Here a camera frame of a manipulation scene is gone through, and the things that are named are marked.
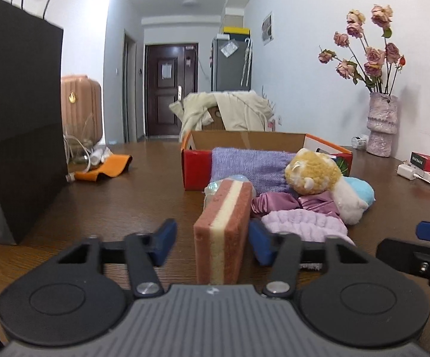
sponge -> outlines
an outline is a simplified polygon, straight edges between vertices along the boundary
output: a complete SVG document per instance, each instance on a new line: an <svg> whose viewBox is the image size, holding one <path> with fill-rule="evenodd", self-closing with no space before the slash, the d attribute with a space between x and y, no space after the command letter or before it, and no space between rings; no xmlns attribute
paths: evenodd
<svg viewBox="0 0 430 357"><path fill-rule="evenodd" d="M199 284L237 282L248 235L252 192L249 182L222 181L193 226Z"/></svg>

refrigerator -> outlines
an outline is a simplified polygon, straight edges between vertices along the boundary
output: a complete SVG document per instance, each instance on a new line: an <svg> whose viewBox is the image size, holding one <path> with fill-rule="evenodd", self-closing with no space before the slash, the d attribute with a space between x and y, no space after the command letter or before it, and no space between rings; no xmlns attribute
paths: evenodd
<svg viewBox="0 0 430 357"><path fill-rule="evenodd" d="M246 62L245 78L242 86L243 67L248 43L237 41L238 49L226 57L221 49L230 40L214 39L212 43L212 91L249 91L251 90L251 76L246 85L246 77L249 70Z"/></svg>

pink rose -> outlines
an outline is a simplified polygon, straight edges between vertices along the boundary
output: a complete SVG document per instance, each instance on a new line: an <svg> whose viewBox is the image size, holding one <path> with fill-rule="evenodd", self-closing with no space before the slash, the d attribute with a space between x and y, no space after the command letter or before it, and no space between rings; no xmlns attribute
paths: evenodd
<svg viewBox="0 0 430 357"><path fill-rule="evenodd" d="M335 57L336 54L334 51L330 51L328 49L325 49L319 54L319 61L323 64L329 63L333 57Z"/></svg>
<svg viewBox="0 0 430 357"><path fill-rule="evenodd" d="M372 22L378 25L380 28L390 28L392 22L390 18L393 17L393 10L390 5L381 7L380 5L374 5L372 9Z"/></svg>
<svg viewBox="0 0 430 357"><path fill-rule="evenodd" d="M334 43L339 47L348 47L349 42L349 35L348 34L340 34L339 32L336 32L334 34Z"/></svg>
<svg viewBox="0 0 430 357"><path fill-rule="evenodd" d="M385 47L387 51L387 63L397 64L400 59L400 51L394 43L388 43Z"/></svg>
<svg viewBox="0 0 430 357"><path fill-rule="evenodd" d="M344 79L350 79L351 76L354 77L355 68L353 65L347 64L347 60L344 59L342 63L339 63L336 71Z"/></svg>
<svg viewBox="0 0 430 357"><path fill-rule="evenodd" d="M363 28L359 23L350 23L347 25L347 33L357 39L363 38Z"/></svg>
<svg viewBox="0 0 430 357"><path fill-rule="evenodd" d="M364 64L365 73L369 76L381 76L382 66L380 64L367 62Z"/></svg>
<svg viewBox="0 0 430 357"><path fill-rule="evenodd" d="M383 65L385 61L385 52L381 49L375 49L373 47L367 47L365 49L365 56L370 64L379 64Z"/></svg>
<svg viewBox="0 0 430 357"><path fill-rule="evenodd" d="M349 24L358 23L362 25L363 23L365 23L365 16L362 13L360 13L358 10L352 9L347 14L347 22Z"/></svg>

ceiling light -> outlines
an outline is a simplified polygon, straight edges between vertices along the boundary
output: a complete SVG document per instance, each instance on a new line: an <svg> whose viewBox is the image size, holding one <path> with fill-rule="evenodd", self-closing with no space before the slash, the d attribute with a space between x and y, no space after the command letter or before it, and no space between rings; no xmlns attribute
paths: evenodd
<svg viewBox="0 0 430 357"><path fill-rule="evenodd" d="M195 7L198 5L197 0L183 0L182 6L184 7Z"/></svg>

picture on wall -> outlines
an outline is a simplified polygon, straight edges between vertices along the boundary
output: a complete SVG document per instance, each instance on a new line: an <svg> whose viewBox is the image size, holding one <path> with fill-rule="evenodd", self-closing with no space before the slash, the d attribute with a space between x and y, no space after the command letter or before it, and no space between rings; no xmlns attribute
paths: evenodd
<svg viewBox="0 0 430 357"><path fill-rule="evenodd" d="M262 39L263 44L267 45L271 40L274 39L273 37L273 13L271 12L268 17L266 17L263 21L263 25L261 27L262 31Z"/></svg>

